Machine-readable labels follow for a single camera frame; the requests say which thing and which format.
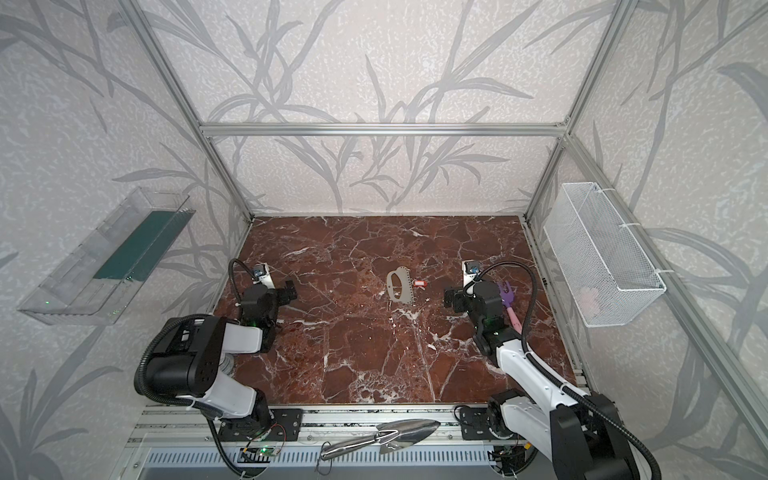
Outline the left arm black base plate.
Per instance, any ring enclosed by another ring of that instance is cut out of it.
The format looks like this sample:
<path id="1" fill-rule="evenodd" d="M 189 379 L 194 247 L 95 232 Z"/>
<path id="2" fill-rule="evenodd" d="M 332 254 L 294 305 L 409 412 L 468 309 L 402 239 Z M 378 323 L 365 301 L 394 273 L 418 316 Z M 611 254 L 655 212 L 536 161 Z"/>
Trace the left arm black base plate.
<path id="1" fill-rule="evenodd" d="M 264 440 L 269 442 L 296 442 L 302 427 L 304 410 L 301 408 L 273 408 L 273 426 Z"/>

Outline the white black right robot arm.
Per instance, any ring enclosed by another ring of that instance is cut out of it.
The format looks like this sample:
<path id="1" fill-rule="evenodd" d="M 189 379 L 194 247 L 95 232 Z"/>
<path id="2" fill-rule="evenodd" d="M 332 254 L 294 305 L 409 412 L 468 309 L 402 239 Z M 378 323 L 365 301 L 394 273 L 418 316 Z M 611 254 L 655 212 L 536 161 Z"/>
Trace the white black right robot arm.
<path id="1" fill-rule="evenodd" d="M 499 287 L 480 281 L 444 291 L 444 305 L 467 314 L 480 352 L 519 388 L 488 404 L 501 437 L 518 435 L 548 458 L 559 479 L 639 479 L 640 469 L 614 403 L 574 387 L 525 347 L 507 323 Z"/>

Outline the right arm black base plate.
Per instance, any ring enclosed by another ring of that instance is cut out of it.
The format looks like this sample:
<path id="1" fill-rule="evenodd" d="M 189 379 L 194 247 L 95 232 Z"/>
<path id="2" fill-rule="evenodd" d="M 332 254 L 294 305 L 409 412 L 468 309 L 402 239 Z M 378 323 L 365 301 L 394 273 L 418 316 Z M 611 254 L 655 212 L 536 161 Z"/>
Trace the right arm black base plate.
<path id="1" fill-rule="evenodd" d="M 486 407 L 456 405 L 452 413 L 460 427 L 463 440 L 492 441 L 497 439 L 491 432 L 488 409 Z"/>

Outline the grey metal key plate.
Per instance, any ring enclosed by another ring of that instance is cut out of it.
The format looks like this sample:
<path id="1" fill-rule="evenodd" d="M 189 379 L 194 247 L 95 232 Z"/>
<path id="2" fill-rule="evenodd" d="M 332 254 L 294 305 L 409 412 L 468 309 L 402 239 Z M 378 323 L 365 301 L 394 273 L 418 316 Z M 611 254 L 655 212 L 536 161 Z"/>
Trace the grey metal key plate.
<path id="1" fill-rule="evenodd" d="M 386 289 L 390 301 L 405 305 L 414 303 L 413 282 L 407 267 L 399 266 L 387 274 Z"/>

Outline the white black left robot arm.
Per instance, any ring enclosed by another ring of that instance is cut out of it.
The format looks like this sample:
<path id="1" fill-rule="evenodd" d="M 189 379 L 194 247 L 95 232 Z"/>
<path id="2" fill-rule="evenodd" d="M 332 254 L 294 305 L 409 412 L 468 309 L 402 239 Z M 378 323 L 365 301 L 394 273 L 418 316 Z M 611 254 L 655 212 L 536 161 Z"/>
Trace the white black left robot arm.
<path id="1" fill-rule="evenodd" d="M 265 394 L 225 374 L 220 363 L 227 354 L 269 350 L 279 308 L 297 298 L 291 280 L 281 288 L 258 282 L 242 298 L 250 325 L 208 314 L 168 320 L 142 354 L 134 389 L 156 403 L 195 409 L 241 436 L 254 438 L 269 432 L 274 417 Z"/>

